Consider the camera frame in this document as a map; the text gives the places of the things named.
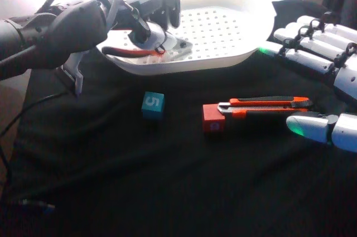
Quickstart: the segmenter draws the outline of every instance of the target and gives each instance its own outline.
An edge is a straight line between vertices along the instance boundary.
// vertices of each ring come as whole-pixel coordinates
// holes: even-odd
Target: orange and black utility knife
[[[296,112],[307,112],[313,106],[309,98],[297,96],[268,96],[262,98],[230,99],[218,104],[218,111],[224,116],[246,119],[260,115],[288,117]]]

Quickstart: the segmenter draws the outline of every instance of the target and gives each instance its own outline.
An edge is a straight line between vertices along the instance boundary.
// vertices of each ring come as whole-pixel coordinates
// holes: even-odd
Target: blue cube
[[[165,97],[163,94],[154,92],[145,92],[141,111],[143,117],[147,119],[159,120],[163,116],[163,106]]]

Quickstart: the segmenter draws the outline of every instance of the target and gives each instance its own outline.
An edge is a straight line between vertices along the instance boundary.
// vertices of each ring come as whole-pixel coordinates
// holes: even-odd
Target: box cutter
[[[309,98],[269,96],[230,99],[229,102],[202,106],[204,132],[222,132],[226,119],[287,118],[293,113],[307,112],[313,106]]]

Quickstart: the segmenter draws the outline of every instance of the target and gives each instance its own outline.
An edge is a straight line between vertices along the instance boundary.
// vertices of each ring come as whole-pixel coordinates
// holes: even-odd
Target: white robotic hand
[[[266,42],[260,51],[298,74],[330,86],[341,100],[357,107],[357,31],[325,23],[330,15],[326,13],[321,20],[300,17],[274,33],[281,45]],[[357,152],[356,115],[296,113],[286,123],[306,138]]]

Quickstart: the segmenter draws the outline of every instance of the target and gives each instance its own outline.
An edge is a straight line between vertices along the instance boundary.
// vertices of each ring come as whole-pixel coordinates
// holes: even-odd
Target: white plastic tray
[[[233,66],[247,59],[269,37],[275,15],[272,3],[265,0],[181,0],[181,25],[168,31],[191,42],[191,52],[140,59],[106,57],[138,75]],[[138,50],[128,39],[129,32],[110,31],[98,49],[113,46]]]

